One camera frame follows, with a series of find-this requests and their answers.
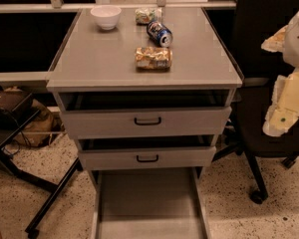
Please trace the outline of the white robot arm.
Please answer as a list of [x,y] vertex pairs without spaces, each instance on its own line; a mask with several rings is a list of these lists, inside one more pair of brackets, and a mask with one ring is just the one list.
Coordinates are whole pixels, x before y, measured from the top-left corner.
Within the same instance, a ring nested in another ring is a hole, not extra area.
[[261,48],[272,53],[280,52],[283,61],[294,68],[289,76],[277,77],[272,104],[262,128],[265,134],[278,137],[299,119],[299,11],[286,26],[266,39]]

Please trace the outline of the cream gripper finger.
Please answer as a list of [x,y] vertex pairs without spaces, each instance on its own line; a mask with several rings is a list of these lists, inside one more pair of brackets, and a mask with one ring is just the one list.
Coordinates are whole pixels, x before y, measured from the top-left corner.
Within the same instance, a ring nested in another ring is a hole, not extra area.
[[287,27],[284,26],[279,29],[273,36],[266,39],[261,44],[261,49],[268,52],[284,52],[284,44],[285,44],[285,34]]
[[286,133],[299,119],[299,69],[288,77],[279,75],[273,89],[272,104],[262,130],[269,136]]

